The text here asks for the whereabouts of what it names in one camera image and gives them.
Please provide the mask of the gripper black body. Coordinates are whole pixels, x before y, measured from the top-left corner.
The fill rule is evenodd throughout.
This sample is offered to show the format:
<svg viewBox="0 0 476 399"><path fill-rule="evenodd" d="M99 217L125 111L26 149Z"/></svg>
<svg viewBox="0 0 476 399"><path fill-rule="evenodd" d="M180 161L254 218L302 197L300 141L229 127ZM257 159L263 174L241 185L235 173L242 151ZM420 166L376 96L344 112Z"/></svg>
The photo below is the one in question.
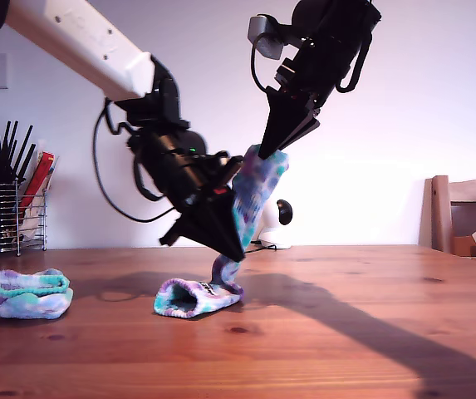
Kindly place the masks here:
<svg viewBox="0 0 476 399"><path fill-rule="evenodd" d="M220 165L214 169L205 165L162 165L158 168L158 189L181 216L201 197L234 193L228 182L235 172L235 165ZM159 239L161 244L171 246L183 237L179 236L178 220Z"/></svg>
<svg viewBox="0 0 476 399"><path fill-rule="evenodd" d="M346 76L346 45L302 44L277 68L275 89L266 88L271 111L308 111L322 107Z"/></svg>

